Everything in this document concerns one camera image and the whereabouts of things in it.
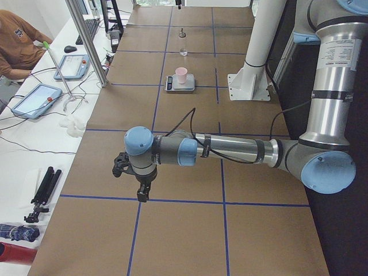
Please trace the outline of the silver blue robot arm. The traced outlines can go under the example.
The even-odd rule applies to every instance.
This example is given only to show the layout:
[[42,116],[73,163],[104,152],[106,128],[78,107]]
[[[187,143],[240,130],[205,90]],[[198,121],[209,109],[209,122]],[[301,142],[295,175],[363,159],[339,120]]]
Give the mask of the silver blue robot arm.
[[178,128],[166,135],[153,135],[136,126],[124,136],[125,151],[115,158],[113,175],[135,176],[140,184],[137,199],[146,202],[158,165],[192,166],[198,157],[217,157],[242,164],[265,163],[289,172],[321,194],[342,191],[357,171],[344,134],[366,36],[366,1],[298,1],[294,41],[320,46],[305,133],[297,140],[262,141]]

